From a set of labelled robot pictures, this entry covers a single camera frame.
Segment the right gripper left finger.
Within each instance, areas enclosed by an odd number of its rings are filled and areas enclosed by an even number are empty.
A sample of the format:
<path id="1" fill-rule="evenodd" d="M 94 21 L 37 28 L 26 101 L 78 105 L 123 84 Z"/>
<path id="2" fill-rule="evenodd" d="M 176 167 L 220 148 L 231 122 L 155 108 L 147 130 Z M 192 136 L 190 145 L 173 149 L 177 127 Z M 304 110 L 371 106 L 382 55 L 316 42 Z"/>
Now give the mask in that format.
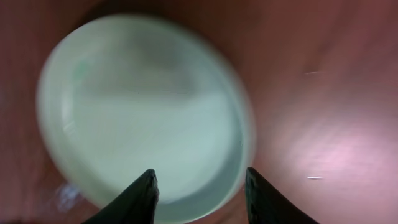
<path id="1" fill-rule="evenodd" d="M 153 224 L 158 200 L 155 170 L 148 169 L 83 224 Z"/>

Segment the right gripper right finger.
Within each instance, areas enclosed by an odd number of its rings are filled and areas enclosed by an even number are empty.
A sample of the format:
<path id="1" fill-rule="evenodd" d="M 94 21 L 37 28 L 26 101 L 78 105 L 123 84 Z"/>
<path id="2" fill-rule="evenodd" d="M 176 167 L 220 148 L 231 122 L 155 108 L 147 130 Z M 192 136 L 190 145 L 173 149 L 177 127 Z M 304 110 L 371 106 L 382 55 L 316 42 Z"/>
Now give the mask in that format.
<path id="1" fill-rule="evenodd" d="M 252 167 L 246 169 L 244 192 L 249 224 L 318 224 Z"/>

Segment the mint plate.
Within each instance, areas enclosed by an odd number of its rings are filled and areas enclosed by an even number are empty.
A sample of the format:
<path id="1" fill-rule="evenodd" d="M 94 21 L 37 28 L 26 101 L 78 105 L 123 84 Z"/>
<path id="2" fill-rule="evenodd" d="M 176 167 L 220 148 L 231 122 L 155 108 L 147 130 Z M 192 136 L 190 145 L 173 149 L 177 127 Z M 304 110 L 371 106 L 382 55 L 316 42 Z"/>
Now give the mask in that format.
<path id="1" fill-rule="evenodd" d="M 234 68 L 199 36 L 149 16 L 101 17 L 62 39 L 40 74 L 37 117 L 59 171 L 100 208 L 153 169 L 159 223 L 228 203 L 255 153 Z"/>

